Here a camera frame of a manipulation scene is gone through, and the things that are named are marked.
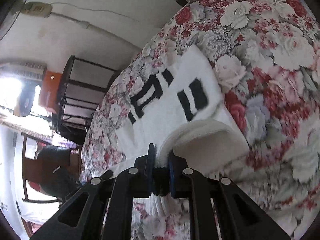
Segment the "black metal shelf rack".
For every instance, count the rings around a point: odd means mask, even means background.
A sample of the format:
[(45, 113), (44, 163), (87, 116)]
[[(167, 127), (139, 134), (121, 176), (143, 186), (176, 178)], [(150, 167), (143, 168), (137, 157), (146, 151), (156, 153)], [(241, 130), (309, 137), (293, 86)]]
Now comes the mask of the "black metal shelf rack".
[(120, 70), (70, 56), (57, 88), (57, 110), (52, 114), (55, 131), (83, 145), (95, 110)]

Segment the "orange box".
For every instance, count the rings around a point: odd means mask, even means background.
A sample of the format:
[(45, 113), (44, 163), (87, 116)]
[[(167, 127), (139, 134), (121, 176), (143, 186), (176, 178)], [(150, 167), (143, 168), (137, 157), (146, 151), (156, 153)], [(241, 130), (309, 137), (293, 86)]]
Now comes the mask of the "orange box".
[(57, 91), (59, 88), (61, 73), (46, 71), (42, 80), (39, 106), (45, 108), (48, 112), (57, 114), (59, 107), (57, 104)]

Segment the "floral red white bedspread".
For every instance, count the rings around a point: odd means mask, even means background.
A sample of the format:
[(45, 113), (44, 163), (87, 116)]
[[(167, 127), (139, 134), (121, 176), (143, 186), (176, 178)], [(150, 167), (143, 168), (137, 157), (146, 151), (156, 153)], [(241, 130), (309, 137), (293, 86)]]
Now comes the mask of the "floral red white bedspread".
[(88, 181), (127, 159), (116, 136), (130, 99), (191, 45), (210, 61), (249, 153), (217, 168), (290, 236), (319, 214), (319, 23), (301, 0), (190, 0), (117, 77), (82, 148)]

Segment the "white sock striped cuff lying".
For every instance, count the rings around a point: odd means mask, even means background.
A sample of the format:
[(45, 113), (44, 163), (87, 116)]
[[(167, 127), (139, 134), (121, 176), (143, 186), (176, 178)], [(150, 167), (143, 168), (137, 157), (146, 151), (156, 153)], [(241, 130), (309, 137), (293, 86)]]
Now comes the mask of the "white sock striped cuff lying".
[(118, 145), (122, 149), (127, 160), (143, 154), (145, 142), (145, 131), (143, 128), (145, 119), (151, 113), (151, 107), (168, 90), (172, 84), (177, 70), (168, 67), (157, 74), (151, 74), (149, 78), (133, 87), (133, 95), (129, 98), (130, 109), (120, 128), (116, 129)]

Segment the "white sock black striped cuff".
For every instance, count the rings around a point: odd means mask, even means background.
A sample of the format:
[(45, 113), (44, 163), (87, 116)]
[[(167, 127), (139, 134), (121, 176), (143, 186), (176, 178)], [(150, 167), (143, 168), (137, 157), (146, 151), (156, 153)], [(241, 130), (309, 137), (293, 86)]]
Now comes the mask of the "white sock black striped cuff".
[(173, 152), (207, 175), (249, 150), (224, 106), (208, 59), (195, 45), (184, 52), (176, 76), (147, 117), (148, 142), (156, 145), (155, 168), (167, 168)]

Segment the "dark clothing on chair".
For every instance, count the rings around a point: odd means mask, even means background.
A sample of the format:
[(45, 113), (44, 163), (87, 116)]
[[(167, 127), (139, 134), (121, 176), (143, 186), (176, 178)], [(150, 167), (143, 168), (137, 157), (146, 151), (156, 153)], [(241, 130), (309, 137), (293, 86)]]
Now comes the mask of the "dark clothing on chair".
[[(36, 159), (47, 159), (50, 161), (69, 161), (71, 156), (66, 148), (54, 145), (44, 146), (36, 155)], [(56, 197), (62, 201), (77, 189), (76, 179), (64, 166), (54, 168), (52, 178), (48, 182), (40, 183), (40, 188), (44, 193)]]

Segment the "wooden chair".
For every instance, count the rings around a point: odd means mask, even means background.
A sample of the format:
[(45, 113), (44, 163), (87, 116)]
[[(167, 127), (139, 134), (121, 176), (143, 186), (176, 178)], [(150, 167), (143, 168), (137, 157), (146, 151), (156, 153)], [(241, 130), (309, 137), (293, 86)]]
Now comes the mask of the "wooden chair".
[(38, 185), (43, 182), (48, 182), (52, 178), (54, 168), (57, 168), (59, 166), (64, 166), (67, 169), (70, 168), (74, 172), (75, 176), (79, 176), (81, 168), (81, 148), (78, 146), (72, 149), (66, 148), (66, 150), (68, 150), (71, 154), (71, 156), (69, 157), (69, 161), (50, 161), (47, 159), (37, 160), (35, 158), (31, 159), (26, 157), (28, 140), (35, 141), (36, 145), (40, 146), (40, 150), (43, 149), (42, 146), (51, 145), (51, 143), (23, 132), (21, 133), (21, 136), (23, 137), (22, 183), (24, 192), (22, 200), (27, 203), (36, 204), (49, 204), (59, 202), (58, 198), (54, 200), (35, 200), (29, 198), (27, 182), (33, 182)]

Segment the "white wall conduit pipe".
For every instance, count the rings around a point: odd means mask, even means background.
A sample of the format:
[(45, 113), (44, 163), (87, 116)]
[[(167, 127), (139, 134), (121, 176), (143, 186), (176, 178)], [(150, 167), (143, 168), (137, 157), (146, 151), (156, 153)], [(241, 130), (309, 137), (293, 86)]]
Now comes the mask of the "white wall conduit pipe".
[(87, 21), (77, 20), (76, 18), (72, 18), (72, 17), (66, 16), (66, 15), (63, 15), (63, 14), (55, 13), (55, 12), (51, 12), (49, 16), (54, 16), (54, 17), (58, 17), (58, 18), (62, 18), (62, 19), (71, 21), (71, 22), (77, 24), (78, 26), (80, 26), (80, 27), (82, 27), (84, 29), (93, 31), (95, 33), (99, 33), (99, 34), (104, 35), (104, 36), (106, 36), (106, 37), (108, 37), (110, 39), (114, 39), (114, 40), (120, 42), (121, 44), (130, 47), (133, 50), (136, 50), (136, 51), (140, 50), (140, 48), (138, 46), (136, 46), (135, 44), (132, 44), (131, 42), (127, 41), (126, 39), (124, 39), (122, 37), (119, 37), (119, 36), (109, 32), (109, 31), (107, 31), (107, 30), (105, 30), (103, 28), (100, 28), (100, 27), (97, 27), (95, 25), (92, 25)]

